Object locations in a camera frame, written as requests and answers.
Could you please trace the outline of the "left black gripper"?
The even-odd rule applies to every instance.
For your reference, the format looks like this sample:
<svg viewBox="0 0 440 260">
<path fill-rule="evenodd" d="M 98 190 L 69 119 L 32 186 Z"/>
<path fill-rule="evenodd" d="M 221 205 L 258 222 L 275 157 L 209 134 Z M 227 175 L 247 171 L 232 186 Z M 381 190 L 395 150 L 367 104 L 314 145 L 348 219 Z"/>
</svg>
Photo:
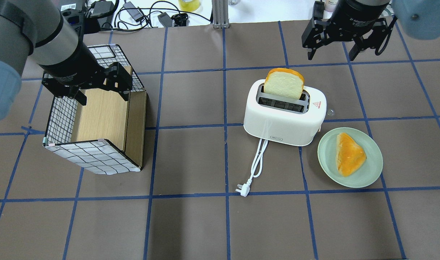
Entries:
<svg viewBox="0 0 440 260">
<path fill-rule="evenodd" d="M 88 85 L 91 78 L 100 74 L 104 67 L 98 64 L 92 54 L 78 54 L 59 64 L 42 65 L 43 86 L 56 98 L 68 97 L 85 106 L 87 97 L 78 85 Z M 118 93 L 124 101 L 129 101 L 132 90 L 132 75 L 119 62 L 113 62 L 104 69 L 104 90 Z"/>
</svg>

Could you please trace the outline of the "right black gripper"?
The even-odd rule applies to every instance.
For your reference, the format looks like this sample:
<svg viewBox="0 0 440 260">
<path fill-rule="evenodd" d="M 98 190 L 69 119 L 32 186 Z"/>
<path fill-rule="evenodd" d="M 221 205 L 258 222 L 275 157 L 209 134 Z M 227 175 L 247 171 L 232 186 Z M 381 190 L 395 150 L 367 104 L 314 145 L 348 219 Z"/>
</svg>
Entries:
<svg viewBox="0 0 440 260">
<path fill-rule="evenodd" d="M 349 52 L 350 61 L 366 49 L 374 49 L 379 56 L 388 46 L 397 17 L 390 24 L 380 15 L 388 0 L 339 0 L 329 20 L 324 19 L 324 2 L 314 2 L 313 14 L 302 34 L 302 47 L 312 60 L 317 49 L 332 42 L 354 41 Z M 367 39 L 363 35 L 371 32 Z"/>
</svg>

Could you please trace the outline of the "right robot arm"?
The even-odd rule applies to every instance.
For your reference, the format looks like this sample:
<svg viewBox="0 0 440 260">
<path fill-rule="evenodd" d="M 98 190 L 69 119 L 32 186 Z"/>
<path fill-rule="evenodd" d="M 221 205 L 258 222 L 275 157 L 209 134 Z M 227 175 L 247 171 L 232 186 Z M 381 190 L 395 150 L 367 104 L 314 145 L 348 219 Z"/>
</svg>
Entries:
<svg viewBox="0 0 440 260">
<path fill-rule="evenodd" d="M 317 49 L 333 42 L 353 42 L 349 59 L 373 49 L 379 56 L 388 46 L 397 21 L 418 40 L 440 37 L 440 0 L 339 0 L 328 20 L 325 5 L 314 2 L 313 15 L 302 34 L 302 47 L 312 60 Z"/>
</svg>

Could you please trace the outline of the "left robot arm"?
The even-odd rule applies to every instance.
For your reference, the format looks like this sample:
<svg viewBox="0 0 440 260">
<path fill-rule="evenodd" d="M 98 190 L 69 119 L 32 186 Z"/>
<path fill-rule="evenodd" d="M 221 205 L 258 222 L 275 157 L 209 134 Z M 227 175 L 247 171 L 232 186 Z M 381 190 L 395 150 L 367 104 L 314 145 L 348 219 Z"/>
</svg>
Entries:
<svg viewBox="0 0 440 260">
<path fill-rule="evenodd" d="M 107 68 L 83 43 L 111 15 L 60 10 L 50 0 L 0 0 L 0 121 L 10 112 L 29 56 L 44 70 L 42 84 L 56 97 L 86 105 L 82 90 L 101 89 L 130 98 L 132 76 L 118 62 Z"/>
</svg>

